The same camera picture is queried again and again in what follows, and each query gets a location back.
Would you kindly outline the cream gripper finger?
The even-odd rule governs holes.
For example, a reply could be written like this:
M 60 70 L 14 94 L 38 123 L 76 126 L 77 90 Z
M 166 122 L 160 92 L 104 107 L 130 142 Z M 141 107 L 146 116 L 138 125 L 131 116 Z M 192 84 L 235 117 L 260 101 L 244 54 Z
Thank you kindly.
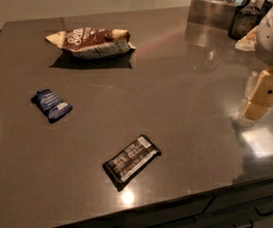
M 273 66 L 253 71 L 248 79 L 242 103 L 242 116 L 258 121 L 273 106 Z

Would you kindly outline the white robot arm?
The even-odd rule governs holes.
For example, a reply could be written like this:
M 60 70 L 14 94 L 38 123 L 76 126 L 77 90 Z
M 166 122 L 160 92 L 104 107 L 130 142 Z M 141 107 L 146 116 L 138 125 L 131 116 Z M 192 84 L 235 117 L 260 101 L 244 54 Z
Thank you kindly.
M 252 122 L 262 118 L 273 106 L 273 7 L 258 25 L 255 52 L 268 68 L 253 71 L 244 91 L 239 116 Z

